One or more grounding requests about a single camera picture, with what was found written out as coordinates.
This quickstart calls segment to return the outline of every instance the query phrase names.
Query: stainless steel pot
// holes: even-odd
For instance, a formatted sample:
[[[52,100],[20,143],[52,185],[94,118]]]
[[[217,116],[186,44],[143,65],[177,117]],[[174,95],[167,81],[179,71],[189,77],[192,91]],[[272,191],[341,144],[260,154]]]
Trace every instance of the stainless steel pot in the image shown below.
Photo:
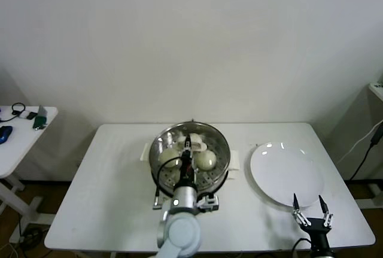
[[[208,149],[213,151],[217,157],[217,164],[212,170],[197,170],[196,173],[198,194],[204,192],[214,193],[226,179],[230,162],[230,148],[223,134],[218,129],[206,123],[182,122],[165,129],[154,139],[149,152],[153,179],[155,181],[157,180],[157,172],[160,168],[160,153],[169,147],[175,147],[175,143],[179,137],[191,133],[199,134],[203,142],[208,146]],[[163,168],[159,179],[161,190],[167,195],[172,196],[173,187],[179,179],[180,172],[177,166],[173,168]]]

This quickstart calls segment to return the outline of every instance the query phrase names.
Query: green object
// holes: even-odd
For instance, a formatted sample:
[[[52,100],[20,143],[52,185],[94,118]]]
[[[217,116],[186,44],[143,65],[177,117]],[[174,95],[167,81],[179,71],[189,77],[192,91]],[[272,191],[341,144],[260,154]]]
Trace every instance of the green object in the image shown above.
[[[37,116],[35,117],[35,122],[33,129],[39,130],[44,129],[47,125],[47,111],[41,105],[38,108]]]

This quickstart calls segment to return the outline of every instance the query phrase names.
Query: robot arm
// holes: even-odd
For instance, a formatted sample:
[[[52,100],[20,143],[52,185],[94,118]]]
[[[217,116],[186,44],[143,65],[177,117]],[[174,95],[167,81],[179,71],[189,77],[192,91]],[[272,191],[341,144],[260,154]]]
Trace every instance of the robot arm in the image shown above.
[[[327,240],[327,233],[332,228],[333,214],[329,213],[327,204],[319,195],[319,200],[324,214],[323,218],[306,218],[299,209],[297,196],[294,194],[293,216],[300,228],[310,235],[311,239],[311,257],[334,257],[334,252],[330,249]]]
[[[200,226],[195,215],[218,210],[218,197],[207,194],[197,201],[197,187],[192,164],[192,142],[188,135],[181,155],[180,180],[174,186],[173,198],[163,205],[157,244],[158,258],[190,257],[200,247]]]

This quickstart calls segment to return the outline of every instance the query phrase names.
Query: cable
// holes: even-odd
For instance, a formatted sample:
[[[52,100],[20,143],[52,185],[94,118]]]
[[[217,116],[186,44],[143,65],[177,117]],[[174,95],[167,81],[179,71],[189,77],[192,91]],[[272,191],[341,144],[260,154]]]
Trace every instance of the cable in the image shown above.
[[[352,180],[352,179],[355,177],[355,175],[357,175],[359,169],[361,168],[361,166],[362,166],[362,165],[364,164],[364,162],[366,161],[366,158],[367,158],[367,156],[369,155],[369,152],[370,152],[370,150],[372,149],[373,146],[374,146],[373,144],[370,144],[370,147],[369,147],[369,149],[367,149],[367,152],[366,152],[366,154],[364,155],[363,160],[362,160],[361,163],[359,164],[359,167],[358,167],[357,170],[355,171],[354,175],[350,178],[350,180]]]
[[[163,165],[160,166],[160,169],[158,169],[158,172],[157,172],[157,181],[156,181],[156,196],[159,196],[160,195],[160,173],[161,173],[161,170],[162,168],[167,165],[169,162],[172,162],[173,160],[176,160],[176,159],[181,159],[181,156],[177,156],[177,157],[173,157],[169,160],[167,160]]]
[[[23,242],[20,242],[21,241],[21,237],[22,237],[21,216],[20,216],[19,213],[17,213],[17,215],[19,216],[19,235],[20,235],[19,246],[20,246],[20,249],[22,250],[22,253],[23,253],[24,257],[28,258],[28,256],[26,255],[25,251],[34,249],[37,245],[39,245],[41,243],[42,239],[43,239],[43,234],[47,232],[47,229],[41,230],[38,227],[28,228],[24,232],[24,240],[23,240]],[[52,251],[53,250],[49,250],[43,256],[41,256],[40,258],[47,257]]]
[[[307,238],[299,238],[297,240],[297,242],[295,242],[294,246],[293,246],[293,249],[291,249],[291,256],[294,257],[294,251],[295,251],[295,248],[298,246],[299,243],[301,243],[302,241],[307,241],[311,244],[311,241]]]
[[[197,196],[197,201],[200,201],[204,196],[211,195],[211,194],[213,194],[213,192],[202,192],[201,194]]]
[[[341,163],[341,161],[344,160],[344,158],[345,158],[347,155],[349,155],[349,154],[354,150],[354,148],[355,148],[355,147],[356,147],[362,140],[364,140],[367,136],[369,136],[369,135],[373,132],[373,130],[374,130],[378,125],[380,125],[381,123],[383,123],[383,119],[382,119],[380,122],[378,122],[376,125],[374,125],[373,128],[369,131],[369,133],[367,133],[364,137],[362,137],[362,138],[359,139],[357,142],[355,142],[355,144],[351,147],[351,149],[350,149],[345,155],[343,155],[342,158],[339,159],[338,162],[336,162],[335,164]]]
[[[18,254],[18,252],[16,251],[16,249],[12,246],[12,244],[10,244],[10,247],[12,248],[13,252],[16,254],[16,258],[19,258],[19,254]]]
[[[12,252],[11,252],[11,254],[10,254],[10,257],[12,257],[13,253],[15,253],[15,254],[16,254],[16,258],[19,258],[19,254],[17,253],[16,249],[15,249],[15,248],[12,246],[12,244],[10,244],[10,243],[7,243],[7,244],[3,245],[3,246],[0,248],[0,251],[3,250],[6,246],[9,246],[9,247],[12,248]]]
[[[22,110],[15,110],[14,107],[16,105],[21,105],[23,107],[23,109]],[[21,115],[21,113],[25,110],[25,108],[26,108],[26,106],[22,102],[16,102],[15,104],[12,104],[12,114],[14,115],[14,117],[12,117],[10,119],[7,119],[7,120],[1,120],[0,119],[0,123],[1,122],[10,122],[12,119],[15,119],[16,117],[19,117],[19,115]]]
[[[41,256],[40,258],[45,258],[52,252],[53,252],[53,250],[49,250],[48,252],[45,253],[45,255]]]

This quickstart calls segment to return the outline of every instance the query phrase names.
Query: metal rim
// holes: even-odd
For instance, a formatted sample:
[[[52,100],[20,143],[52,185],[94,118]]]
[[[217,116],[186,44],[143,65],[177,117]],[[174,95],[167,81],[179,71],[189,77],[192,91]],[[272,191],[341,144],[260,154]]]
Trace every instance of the metal rim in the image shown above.
[[[224,175],[224,178],[222,179],[222,182],[220,184],[218,184],[217,188],[215,188],[213,191],[203,191],[202,193],[215,193],[217,192],[218,190],[220,190],[224,184],[224,182],[226,181],[227,177],[229,176],[229,172],[226,171],[225,175]],[[154,181],[154,183],[156,183],[156,178],[154,177],[153,173],[151,174],[151,177]],[[163,194],[165,194],[166,196],[168,197],[173,197],[173,194],[171,194],[170,192],[168,192],[166,189],[164,189],[161,185],[159,185],[159,189],[161,190],[161,192]]]
[[[228,163],[225,165],[225,167],[223,168],[223,175],[226,177],[226,176],[227,176],[227,173],[228,173],[227,169],[229,168],[230,159],[231,159],[231,153],[230,153],[229,143],[227,142],[227,139],[226,139],[226,137],[222,134],[222,132],[220,132],[220,131],[219,131],[217,128],[215,128],[213,125],[209,125],[209,124],[207,124],[207,123],[196,122],[196,121],[194,121],[194,120],[188,120],[188,121],[186,121],[186,122],[181,122],[181,123],[177,123],[177,124],[171,125],[170,127],[168,127],[168,128],[166,128],[166,129],[164,129],[163,131],[161,131],[161,133],[159,133],[159,134],[155,137],[155,139],[154,139],[153,142],[151,143],[149,153],[152,152],[153,148],[155,147],[155,142],[156,142],[159,138],[161,138],[163,134],[169,132],[169,131],[170,131],[171,129],[173,129],[173,128],[181,127],[181,126],[184,125],[185,123],[194,123],[194,124],[196,124],[197,126],[203,126],[203,127],[212,128],[212,129],[215,130],[219,135],[221,135],[222,139],[224,140],[224,142],[225,142],[226,145],[227,145],[227,148],[229,149],[229,151],[228,151],[228,153],[227,153],[227,159],[228,159],[229,162],[228,162]],[[160,181],[157,181],[157,179],[156,179],[156,175],[155,175],[155,177],[153,177],[153,180],[154,180],[155,183],[157,183],[157,184],[159,185],[160,189],[163,191],[163,190],[164,190],[164,187],[161,186]]]

